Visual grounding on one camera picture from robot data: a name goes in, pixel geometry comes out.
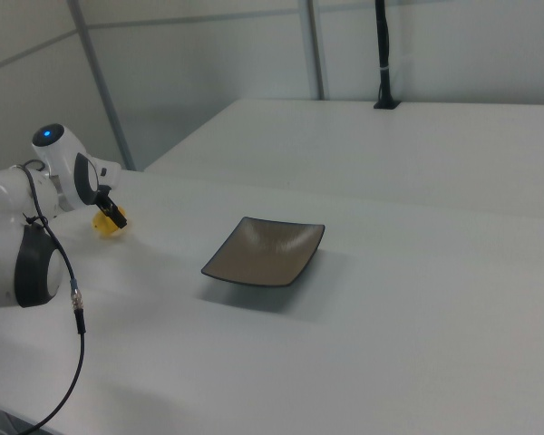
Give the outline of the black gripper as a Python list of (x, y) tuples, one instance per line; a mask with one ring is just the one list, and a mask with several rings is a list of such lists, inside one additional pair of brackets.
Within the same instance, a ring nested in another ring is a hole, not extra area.
[(127, 218), (121, 209), (109, 198), (112, 188), (107, 185), (100, 185), (97, 190), (96, 199), (101, 212), (98, 226), (100, 228), (124, 228), (127, 226)]

